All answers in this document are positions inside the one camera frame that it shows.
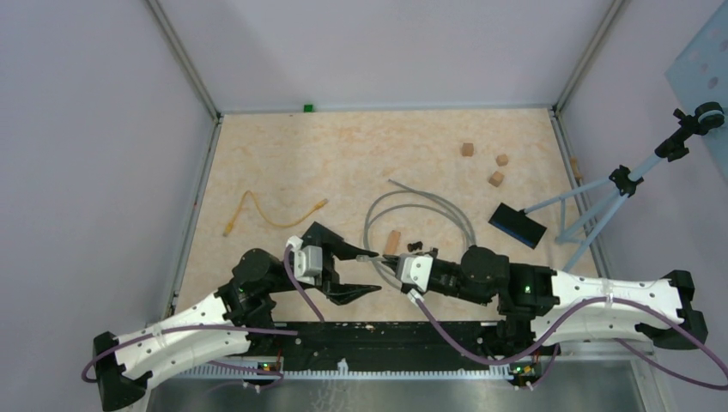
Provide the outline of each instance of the gray cable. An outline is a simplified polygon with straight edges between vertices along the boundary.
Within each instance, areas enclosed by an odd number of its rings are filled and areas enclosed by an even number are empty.
[[[410,188],[408,186],[405,186],[405,185],[402,185],[402,184],[400,184],[398,182],[395,182],[394,180],[391,180],[391,179],[389,181],[391,183],[393,183],[394,185],[397,185],[399,187],[404,188],[404,190],[403,191],[391,191],[389,193],[386,193],[386,194],[378,197],[372,203],[372,206],[369,207],[369,210],[367,212],[367,217],[366,217],[366,219],[364,221],[364,236],[363,236],[364,239],[363,239],[363,244],[364,244],[364,248],[365,249],[371,250],[371,246],[369,245],[369,230],[371,229],[372,224],[374,224],[374,222],[377,221],[377,219],[379,219],[382,215],[385,215],[385,214],[387,214],[389,212],[392,212],[393,210],[403,209],[403,208],[427,209],[427,210],[432,210],[433,212],[438,213],[440,215],[443,215],[449,221],[451,221],[452,223],[454,223],[455,226],[457,226],[463,232],[466,246],[471,246],[471,245],[474,245],[476,243],[475,231],[472,228],[472,224],[470,223],[470,219],[468,219],[468,216],[465,215],[465,213],[463,212],[463,210],[461,210],[458,206],[454,205],[453,203],[451,203],[447,199],[445,199],[443,197],[440,197],[438,195],[435,195],[433,193],[429,193],[429,192],[426,192],[426,191],[417,191],[417,190],[412,189],[412,188]],[[393,196],[393,195],[397,195],[397,194],[401,194],[401,193],[413,193],[413,194],[416,194],[418,196],[425,197],[427,200],[429,200],[431,202],[434,202],[434,203],[437,203],[440,207],[442,207],[446,211],[440,210],[440,209],[437,209],[437,208],[434,208],[432,206],[427,206],[427,205],[424,205],[424,204],[406,203],[406,204],[400,204],[398,206],[393,206],[393,207],[391,207],[389,209],[385,209],[385,210],[379,212],[374,218],[372,218],[370,220],[370,218],[372,217],[372,213],[374,211],[374,208],[377,206],[377,204],[379,204],[379,202],[381,202],[383,199],[385,199],[385,198],[387,198],[389,196]],[[388,276],[383,271],[383,269],[386,268],[386,266],[384,266],[383,264],[380,264],[378,262],[372,262],[372,265],[374,266],[374,269],[377,271],[377,274],[379,274],[379,277],[381,277],[382,280],[384,280],[388,285],[392,286],[393,288],[399,289],[399,285],[397,285],[391,279],[391,276]]]
[[[399,186],[406,191],[410,191],[416,195],[420,195],[422,197],[426,197],[430,199],[431,201],[439,204],[443,208],[447,209],[450,213],[452,213],[455,216],[460,216],[463,221],[465,221],[465,225],[470,230],[470,238],[473,240],[473,245],[476,243],[476,231],[473,229],[473,224],[470,223],[470,219],[468,219],[468,216],[454,203],[450,202],[449,200],[445,199],[442,196],[435,195],[434,193],[430,193],[428,191],[418,191],[417,189],[412,189],[411,187],[408,187],[406,185],[403,185],[395,180],[389,179],[389,182],[393,185]]]

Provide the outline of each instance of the metal plate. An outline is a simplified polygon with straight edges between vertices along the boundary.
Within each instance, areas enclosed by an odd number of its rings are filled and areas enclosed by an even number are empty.
[[[170,379],[154,391],[149,412],[644,410],[630,362],[622,360],[557,363],[533,392],[488,380],[291,380],[260,395],[239,385],[205,393],[219,384]]]

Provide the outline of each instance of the small wooden block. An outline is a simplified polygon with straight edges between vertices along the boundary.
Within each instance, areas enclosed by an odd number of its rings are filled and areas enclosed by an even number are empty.
[[[573,172],[573,178],[576,179],[577,182],[582,180],[584,177],[581,175],[581,172],[579,171],[579,162],[576,160],[575,157],[572,157],[569,159],[569,163],[571,163],[571,170]]]
[[[505,166],[508,164],[508,156],[506,154],[498,154],[498,157],[495,158],[495,163],[498,163],[498,166]]]
[[[385,255],[396,255],[397,246],[399,246],[399,238],[402,234],[396,230],[392,230],[387,238],[387,245],[385,246]]]
[[[505,178],[505,176],[503,176],[503,173],[495,172],[495,173],[493,173],[493,176],[491,176],[490,179],[488,179],[488,183],[490,183],[491,185],[493,185],[495,187],[498,187],[501,185],[501,183],[503,183],[503,178]]]
[[[473,143],[463,143],[463,147],[460,148],[460,154],[463,157],[471,157],[475,151],[476,148],[473,146]]]

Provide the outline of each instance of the zip tie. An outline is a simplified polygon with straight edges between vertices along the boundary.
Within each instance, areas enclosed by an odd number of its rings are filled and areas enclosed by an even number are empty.
[[[157,341],[157,344],[160,346],[160,349],[167,348],[167,337],[164,336],[162,332],[164,328],[161,327],[161,322],[153,324],[151,327],[152,336]]]
[[[609,279],[602,279],[602,295],[607,298],[604,302],[604,310],[608,311],[614,303],[614,286]]]
[[[407,293],[407,297],[409,298],[409,301],[412,302],[412,304],[415,305],[415,306],[418,306],[417,305],[417,301],[418,300],[421,300],[423,302],[425,301],[425,299],[422,298],[422,295],[419,292],[417,292],[415,289],[410,290]]]

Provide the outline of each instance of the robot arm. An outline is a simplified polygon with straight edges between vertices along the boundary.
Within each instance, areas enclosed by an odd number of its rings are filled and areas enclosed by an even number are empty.
[[[316,288],[336,305],[345,305],[370,292],[375,285],[341,284],[334,258],[375,257],[343,241],[329,229],[313,223],[303,239],[292,238],[295,247],[288,257],[305,277],[303,288]],[[294,290],[283,263],[262,249],[251,249],[233,268],[233,279],[191,308],[157,324],[126,335],[105,332],[94,339],[94,355],[151,334],[149,339],[118,348],[94,364],[103,410],[117,410],[143,397],[177,373],[231,354],[251,349],[266,350],[270,339],[235,330],[235,326],[274,330],[271,311],[276,307],[270,294]],[[170,329],[204,325],[199,330],[165,333]],[[228,330],[210,330],[210,326]]]
[[[472,246],[460,264],[439,260],[432,252],[385,256],[384,264],[394,270],[403,293],[412,289],[422,294],[435,292],[480,305],[498,296],[498,312],[506,319],[499,322],[494,338],[506,346],[527,347],[570,308],[595,297],[607,298],[607,302],[576,312],[544,346],[622,338],[653,341],[660,348],[695,348],[663,322],[631,306],[613,303],[614,298],[650,306],[701,342],[707,338],[702,313],[691,307],[692,277],[683,270],[650,282],[584,278],[543,266],[511,264],[508,257],[480,246]]]

